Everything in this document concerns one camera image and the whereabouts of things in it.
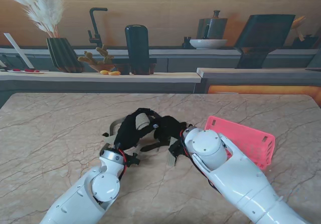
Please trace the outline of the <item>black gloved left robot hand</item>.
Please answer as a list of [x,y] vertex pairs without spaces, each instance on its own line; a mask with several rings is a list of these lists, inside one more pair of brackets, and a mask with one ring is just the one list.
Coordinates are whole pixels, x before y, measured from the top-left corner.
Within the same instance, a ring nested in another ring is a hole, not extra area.
[[[143,127],[141,130],[136,128],[136,117],[139,114],[146,114],[147,120],[149,121],[147,126]],[[127,115],[115,137],[114,148],[125,151],[132,147],[136,147],[141,138],[155,129],[154,125],[156,125],[156,120],[160,118],[158,113],[149,108],[138,108],[135,112]]]

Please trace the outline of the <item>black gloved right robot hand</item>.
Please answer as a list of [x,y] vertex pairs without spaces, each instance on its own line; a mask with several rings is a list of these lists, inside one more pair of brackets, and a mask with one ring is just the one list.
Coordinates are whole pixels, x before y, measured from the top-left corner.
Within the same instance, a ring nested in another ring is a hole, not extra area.
[[187,128],[186,122],[179,122],[171,116],[155,119],[153,124],[157,125],[153,136],[159,141],[161,146],[169,146],[171,138],[178,140],[181,131],[184,131]]

